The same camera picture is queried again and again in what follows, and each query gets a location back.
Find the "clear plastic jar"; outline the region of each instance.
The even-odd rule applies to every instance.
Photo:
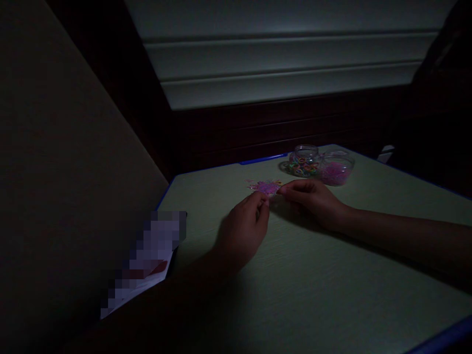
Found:
[[[331,186],[344,185],[354,168],[354,158],[344,153],[328,151],[320,163],[320,175],[324,184]]]
[[[290,154],[288,172],[298,177],[311,177],[318,170],[320,154],[314,145],[298,145]]]

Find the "dark wooden window frame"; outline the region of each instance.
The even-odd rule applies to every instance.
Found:
[[[408,86],[172,111],[122,0],[47,0],[167,180],[338,143],[375,157]]]

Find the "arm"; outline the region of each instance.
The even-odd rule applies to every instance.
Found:
[[[63,352],[136,350],[140,344],[148,346],[146,338],[159,343],[160,350],[171,347],[200,305],[255,255],[268,218],[268,198],[253,193],[231,210],[208,253],[110,314]]]
[[[280,188],[295,208],[305,207],[326,229],[470,281],[472,228],[354,209],[320,181],[295,180]]]

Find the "white window blind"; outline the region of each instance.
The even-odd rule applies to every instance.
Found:
[[[174,110],[408,84],[454,0],[127,0]]]

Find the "light green table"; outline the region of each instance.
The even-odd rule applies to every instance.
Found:
[[[333,145],[320,148],[323,152]],[[472,202],[353,153],[344,203],[397,215],[472,225]],[[221,219],[252,191],[245,179],[294,179],[286,157],[177,176],[159,210],[186,210],[180,268],[210,249]],[[472,296],[379,253],[274,210],[257,255],[195,322],[191,352],[405,353],[472,314]]]

